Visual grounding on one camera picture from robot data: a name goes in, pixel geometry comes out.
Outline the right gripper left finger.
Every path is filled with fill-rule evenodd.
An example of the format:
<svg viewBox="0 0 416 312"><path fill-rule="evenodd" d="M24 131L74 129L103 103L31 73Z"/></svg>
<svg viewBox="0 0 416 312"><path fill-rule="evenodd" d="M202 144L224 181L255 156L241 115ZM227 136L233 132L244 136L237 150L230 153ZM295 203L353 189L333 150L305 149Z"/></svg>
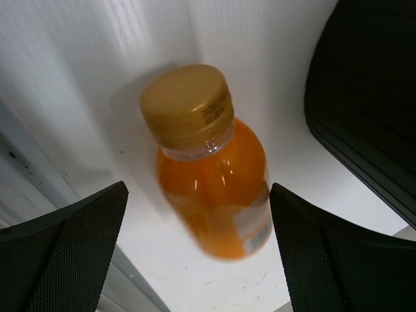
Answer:
<svg viewBox="0 0 416 312"><path fill-rule="evenodd" d="M1 230L2 311L95 311L124 217L119 181Z"/></svg>

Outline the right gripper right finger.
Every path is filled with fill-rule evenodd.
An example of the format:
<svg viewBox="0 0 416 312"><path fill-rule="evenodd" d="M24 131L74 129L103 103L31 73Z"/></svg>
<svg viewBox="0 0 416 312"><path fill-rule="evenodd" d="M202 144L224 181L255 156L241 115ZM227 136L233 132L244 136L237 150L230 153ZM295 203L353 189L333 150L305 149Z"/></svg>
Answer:
<svg viewBox="0 0 416 312"><path fill-rule="evenodd" d="M277 183L270 204L293 311L415 310L415 242L355 225Z"/></svg>

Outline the orange juice bottle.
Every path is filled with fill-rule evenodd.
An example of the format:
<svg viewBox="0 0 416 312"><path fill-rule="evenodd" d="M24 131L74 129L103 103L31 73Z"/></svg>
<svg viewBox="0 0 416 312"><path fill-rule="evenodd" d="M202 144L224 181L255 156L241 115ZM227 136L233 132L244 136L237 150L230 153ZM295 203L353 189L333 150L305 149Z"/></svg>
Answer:
<svg viewBox="0 0 416 312"><path fill-rule="evenodd" d="M156 179L198 246L211 257L244 259L272 231L268 168L255 133L235 117L214 66L176 67L152 80L140 111L157 143Z"/></svg>

